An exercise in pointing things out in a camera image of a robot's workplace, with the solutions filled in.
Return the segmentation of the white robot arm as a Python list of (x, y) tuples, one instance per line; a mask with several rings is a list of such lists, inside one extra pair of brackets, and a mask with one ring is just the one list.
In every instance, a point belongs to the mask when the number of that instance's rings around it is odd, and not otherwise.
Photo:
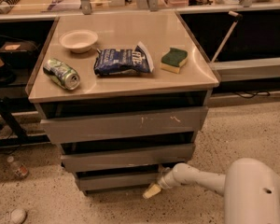
[(261, 161), (242, 158), (226, 174), (204, 172), (185, 163), (162, 168), (143, 193), (196, 184), (224, 198), (224, 224), (280, 224), (280, 175)]

